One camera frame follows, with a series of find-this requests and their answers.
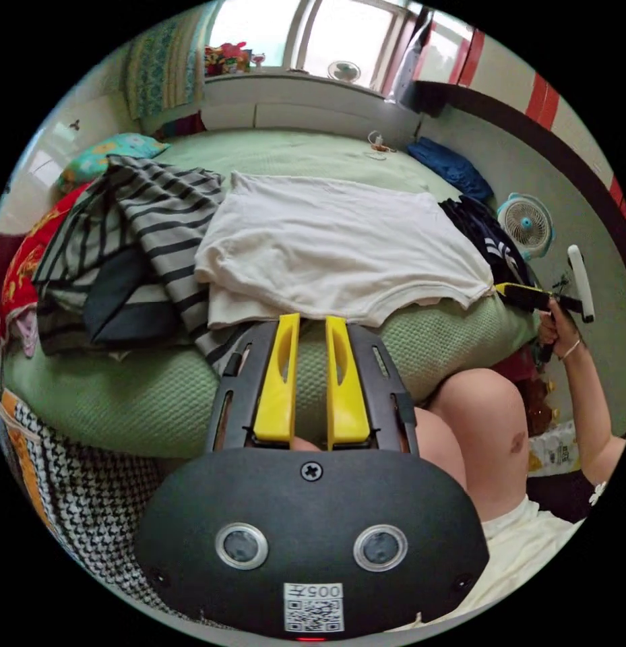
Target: sticker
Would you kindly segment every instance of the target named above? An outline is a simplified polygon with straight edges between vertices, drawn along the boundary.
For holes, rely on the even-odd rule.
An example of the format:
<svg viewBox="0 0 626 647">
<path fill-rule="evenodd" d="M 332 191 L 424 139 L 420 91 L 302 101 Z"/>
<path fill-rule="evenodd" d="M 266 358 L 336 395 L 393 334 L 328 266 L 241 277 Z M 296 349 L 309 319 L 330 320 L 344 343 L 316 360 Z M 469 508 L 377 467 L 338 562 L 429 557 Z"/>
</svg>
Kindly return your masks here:
<svg viewBox="0 0 626 647">
<path fill-rule="evenodd" d="M 344 631 L 341 584 L 284 584 L 286 631 L 322 634 Z"/>
</svg>

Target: camera lens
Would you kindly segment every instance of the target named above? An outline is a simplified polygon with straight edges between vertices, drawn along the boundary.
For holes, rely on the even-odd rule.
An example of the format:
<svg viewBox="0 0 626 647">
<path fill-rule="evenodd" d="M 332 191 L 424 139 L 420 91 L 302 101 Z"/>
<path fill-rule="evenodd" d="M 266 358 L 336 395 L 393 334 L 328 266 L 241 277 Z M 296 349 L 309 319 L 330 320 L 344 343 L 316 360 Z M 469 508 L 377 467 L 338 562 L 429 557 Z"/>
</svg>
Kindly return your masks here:
<svg viewBox="0 0 626 647">
<path fill-rule="evenodd" d="M 259 543 L 247 530 L 233 530 L 223 540 L 223 550 L 230 559 L 247 563 L 259 553 Z"/>
<path fill-rule="evenodd" d="M 268 558 L 268 541 L 250 524 L 229 524 L 216 535 L 216 554 L 227 566 L 247 571 Z"/>
<path fill-rule="evenodd" d="M 407 538 L 395 526 L 371 526 L 360 533 L 353 546 L 353 557 L 365 571 L 380 572 L 395 568 L 407 554 Z"/>
<path fill-rule="evenodd" d="M 386 564 L 398 554 L 398 540 L 388 532 L 376 532 L 364 543 L 362 548 L 367 561 L 372 564 Z"/>
</svg>

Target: cable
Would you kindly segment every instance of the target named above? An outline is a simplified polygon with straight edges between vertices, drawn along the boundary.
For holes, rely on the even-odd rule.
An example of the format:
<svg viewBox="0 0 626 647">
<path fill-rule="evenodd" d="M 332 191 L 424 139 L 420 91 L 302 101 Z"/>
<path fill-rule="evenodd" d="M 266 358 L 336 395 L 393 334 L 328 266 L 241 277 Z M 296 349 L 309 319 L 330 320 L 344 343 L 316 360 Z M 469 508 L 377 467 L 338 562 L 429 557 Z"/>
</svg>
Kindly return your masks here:
<svg viewBox="0 0 626 647">
<path fill-rule="evenodd" d="M 384 162 L 387 159 L 387 156 L 385 155 L 385 153 L 396 152 L 395 148 L 390 148 L 389 146 L 385 146 L 384 138 L 377 130 L 372 130 L 368 134 L 367 141 L 370 143 L 371 148 L 373 149 L 374 152 L 365 152 L 364 155 L 366 157 L 370 157 L 372 160 Z"/>
</svg>

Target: white fan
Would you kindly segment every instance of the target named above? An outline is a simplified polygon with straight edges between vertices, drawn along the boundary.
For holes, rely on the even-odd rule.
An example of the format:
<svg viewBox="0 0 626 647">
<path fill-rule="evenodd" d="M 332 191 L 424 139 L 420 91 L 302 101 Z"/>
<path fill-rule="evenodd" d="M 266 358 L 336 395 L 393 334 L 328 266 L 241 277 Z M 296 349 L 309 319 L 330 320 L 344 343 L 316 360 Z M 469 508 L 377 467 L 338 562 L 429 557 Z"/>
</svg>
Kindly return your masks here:
<svg viewBox="0 0 626 647">
<path fill-rule="evenodd" d="M 328 66 L 328 76 L 336 81 L 355 83 L 360 78 L 360 68 L 348 61 L 334 61 Z"/>
<path fill-rule="evenodd" d="M 532 195 L 511 193 L 497 210 L 497 220 L 525 261 L 544 256 L 555 239 L 549 210 Z"/>
</svg>

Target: robotic arm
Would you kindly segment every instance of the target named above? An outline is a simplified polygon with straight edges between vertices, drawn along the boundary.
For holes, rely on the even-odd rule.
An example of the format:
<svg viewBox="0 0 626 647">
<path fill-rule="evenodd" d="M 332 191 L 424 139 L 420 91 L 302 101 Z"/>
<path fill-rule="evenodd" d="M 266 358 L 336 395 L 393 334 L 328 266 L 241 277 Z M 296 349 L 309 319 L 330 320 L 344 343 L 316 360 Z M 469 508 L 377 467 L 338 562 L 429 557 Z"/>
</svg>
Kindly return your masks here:
<svg viewBox="0 0 626 647">
<path fill-rule="evenodd" d="M 222 376 L 203 455 L 147 506 L 135 554 L 194 620 L 339 640 L 453 611 L 488 549 L 470 498 L 418 457 L 380 337 L 326 320 L 327 452 L 290 452 L 299 315 L 255 326 Z"/>
</svg>

